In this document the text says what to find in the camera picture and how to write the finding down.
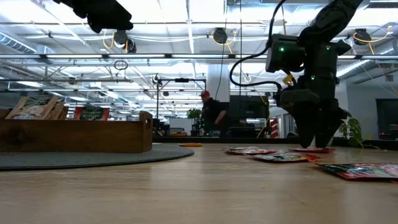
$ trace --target ceiling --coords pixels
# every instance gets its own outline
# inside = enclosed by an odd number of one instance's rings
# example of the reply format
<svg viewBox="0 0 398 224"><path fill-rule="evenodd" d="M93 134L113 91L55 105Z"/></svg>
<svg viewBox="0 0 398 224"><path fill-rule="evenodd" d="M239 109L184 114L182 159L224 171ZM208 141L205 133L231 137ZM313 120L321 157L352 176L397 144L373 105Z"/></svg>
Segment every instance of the ceiling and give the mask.
<svg viewBox="0 0 398 224"><path fill-rule="evenodd" d="M55 54L124 54L123 50L113 46L108 49L104 46L111 45L112 33L115 30L102 30L100 34L94 33L85 19L80 19L74 12L63 4L57 4L52 0L0 0L0 32L6 32L9 36L38 49L46 46ZM217 45L211 38L215 27L226 27L229 36L229 47L224 48L224 54L253 54L260 52L266 43L268 34L268 23L271 19L275 4L264 4L261 0L242 0L242 13L239 10L239 1L226 0L118 0L131 14L134 23L133 30L127 34L134 40L139 54L223 54L223 46ZM284 13L280 10L276 15L273 32L299 35L299 33L316 16L319 10L325 6L326 0L294 0L287 1L284 5ZM375 53L385 45L390 44L398 32L398 14L396 5L391 4L387 8L378 8L378 0L365 0L361 8L356 12L347 28L341 32L334 41L346 39L352 35L357 28L364 28L371 34L373 40L381 39L373 43ZM6 46L0 45L0 54L20 54L20 52ZM368 45L353 45L353 50L347 54L371 54ZM150 90L155 88L152 79L155 74L160 78L206 78L208 67L211 64L221 63L220 60L172 60L172 59L133 59L127 61L128 69L118 73L113 67L114 60L54 60L53 64L36 60L8 60L3 68L23 68L17 71L19 77L26 79L43 78L51 74L53 79L118 79L124 77L132 82L102 83L99 88L104 89L132 89L136 91L117 92L119 96L116 103L122 103L120 98L130 102L139 103L135 107L122 106L118 110L153 110L153 97L155 92L139 92L139 90ZM349 68L358 63L354 60L342 60L338 62L339 70ZM233 61L226 60L231 68ZM244 63L242 70L251 76L252 82L277 81L282 83L283 73L267 73L264 71L265 61ZM368 73L375 75L380 68L371 67ZM349 77L349 83L366 79L369 75L364 71L357 72L355 76ZM382 85L384 77L375 77L354 85ZM70 85L69 83L43 83L51 85L56 89L90 88L87 83ZM26 88L20 83L13 83L13 87ZM170 82L167 88L172 89L197 89L197 91L179 93L170 92L169 96L162 96L165 105L160 114L169 116L173 114L186 114L189 108L199 108L198 93L200 87L193 83ZM259 86L258 89L271 90L269 86ZM109 96L100 96L98 92L79 94L80 98L86 98L91 102L103 103L113 102ZM58 94L71 96L71 93ZM169 106L171 101L167 99L189 99L185 101L174 101L175 106Z"/></svg>

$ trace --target red cap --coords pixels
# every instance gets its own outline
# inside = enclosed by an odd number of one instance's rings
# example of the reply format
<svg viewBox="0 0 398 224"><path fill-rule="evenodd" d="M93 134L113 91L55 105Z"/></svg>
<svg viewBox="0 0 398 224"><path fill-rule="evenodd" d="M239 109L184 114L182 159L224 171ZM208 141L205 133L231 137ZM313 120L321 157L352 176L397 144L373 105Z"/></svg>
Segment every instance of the red cap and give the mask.
<svg viewBox="0 0 398 224"><path fill-rule="evenodd" d="M210 92L207 91L207 90L203 90L203 91L200 93L200 96L210 96Z"/></svg>

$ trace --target orange object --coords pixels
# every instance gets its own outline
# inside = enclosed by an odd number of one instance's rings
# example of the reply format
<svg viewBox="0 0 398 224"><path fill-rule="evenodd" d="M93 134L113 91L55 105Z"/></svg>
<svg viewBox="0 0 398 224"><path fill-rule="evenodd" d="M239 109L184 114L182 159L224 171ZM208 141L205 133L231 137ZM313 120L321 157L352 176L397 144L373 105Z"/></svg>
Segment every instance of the orange object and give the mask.
<svg viewBox="0 0 398 224"><path fill-rule="evenodd" d="M201 143L180 143L178 145L183 147L201 147Z"/></svg>

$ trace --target man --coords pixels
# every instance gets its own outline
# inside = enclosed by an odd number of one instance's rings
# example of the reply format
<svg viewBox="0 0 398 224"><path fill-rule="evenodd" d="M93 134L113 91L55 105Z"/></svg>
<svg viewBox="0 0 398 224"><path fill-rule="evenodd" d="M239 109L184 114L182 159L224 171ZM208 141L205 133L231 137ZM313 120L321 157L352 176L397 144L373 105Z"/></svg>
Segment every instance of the man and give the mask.
<svg viewBox="0 0 398 224"><path fill-rule="evenodd" d="M228 115L225 106L218 100L211 98L207 90L203 91L200 96L203 102L201 113L205 123L209 125L212 130L219 129L220 137L225 138L228 131Z"/></svg>

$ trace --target round gray rug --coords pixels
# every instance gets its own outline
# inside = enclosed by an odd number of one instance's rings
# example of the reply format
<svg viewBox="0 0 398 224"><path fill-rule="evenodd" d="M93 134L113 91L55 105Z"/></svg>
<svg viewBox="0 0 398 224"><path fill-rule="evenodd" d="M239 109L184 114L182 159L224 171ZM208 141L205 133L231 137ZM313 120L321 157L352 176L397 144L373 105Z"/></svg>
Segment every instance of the round gray rug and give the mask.
<svg viewBox="0 0 398 224"><path fill-rule="evenodd" d="M0 152L0 170L65 169L165 161L193 155L194 150L159 145L144 153Z"/></svg>

